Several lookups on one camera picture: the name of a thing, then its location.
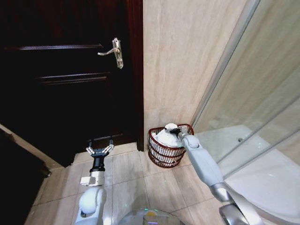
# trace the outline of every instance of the shower enclosure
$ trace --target shower enclosure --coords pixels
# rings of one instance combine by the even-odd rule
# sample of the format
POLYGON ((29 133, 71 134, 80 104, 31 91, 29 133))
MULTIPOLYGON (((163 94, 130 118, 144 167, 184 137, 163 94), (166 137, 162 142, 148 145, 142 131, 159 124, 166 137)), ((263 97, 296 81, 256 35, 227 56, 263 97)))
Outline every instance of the shower enclosure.
POLYGON ((263 217, 300 224, 299 0, 247 1, 193 127, 263 217))

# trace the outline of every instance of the white cloth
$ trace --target white cloth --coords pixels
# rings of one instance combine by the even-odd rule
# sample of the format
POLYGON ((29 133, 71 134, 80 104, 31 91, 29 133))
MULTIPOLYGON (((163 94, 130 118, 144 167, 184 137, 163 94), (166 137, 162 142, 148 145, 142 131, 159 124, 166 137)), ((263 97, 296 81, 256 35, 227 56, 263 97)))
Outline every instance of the white cloth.
MULTIPOLYGON (((169 123, 165 126, 166 129, 175 129, 178 128, 176 124, 169 123)), ((182 143, 177 138, 176 134, 169 134, 163 129, 160 131, 156 136, 153 137, 156 141, 158 141, 160 144, 166 147, 171 148, 181 148, 182 143)))

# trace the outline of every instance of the door frame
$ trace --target door frame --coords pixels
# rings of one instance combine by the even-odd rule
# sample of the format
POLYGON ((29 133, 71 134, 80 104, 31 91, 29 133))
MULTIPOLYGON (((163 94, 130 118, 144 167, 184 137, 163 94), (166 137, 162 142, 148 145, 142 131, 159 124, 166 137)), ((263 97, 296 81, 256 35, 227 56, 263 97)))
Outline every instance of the door frame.
POLYGON ((136 145, 139 151, 144 151, 143 1, 126 0, 125 4, 134 79, 136 145))

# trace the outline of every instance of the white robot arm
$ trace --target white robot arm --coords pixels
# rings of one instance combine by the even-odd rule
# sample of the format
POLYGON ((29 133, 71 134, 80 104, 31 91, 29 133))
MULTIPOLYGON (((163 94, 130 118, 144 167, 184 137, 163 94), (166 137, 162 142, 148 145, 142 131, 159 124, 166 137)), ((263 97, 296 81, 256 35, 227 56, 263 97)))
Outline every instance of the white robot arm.
POLYGON ((212 194, 221 202, 229 202, 219 209, 226 224, 229 225, 263 225, 263 221, 252 205, 228 187, 223 175, 211 155, 193 135, 178 133, 183 147, 187 150, 190 161, 199 178, 210 188, 212 194))

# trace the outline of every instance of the silver door handle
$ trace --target silver door handle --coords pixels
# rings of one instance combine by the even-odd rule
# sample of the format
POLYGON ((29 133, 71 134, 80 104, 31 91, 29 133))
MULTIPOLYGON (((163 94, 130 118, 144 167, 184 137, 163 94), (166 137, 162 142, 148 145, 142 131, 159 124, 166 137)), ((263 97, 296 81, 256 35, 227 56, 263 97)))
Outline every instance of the silver door handle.
POLYGON ((122 69, 124 66, 123 58, 122 58, 122 50, 121 50, 121 41, 115 38, 112 40, 112 46, 113 48, 109 50, 108 52, 98 52, 97 54, 100 56, 108 55, 111 53, 114 53, 117 61, 118 68, 122 69))

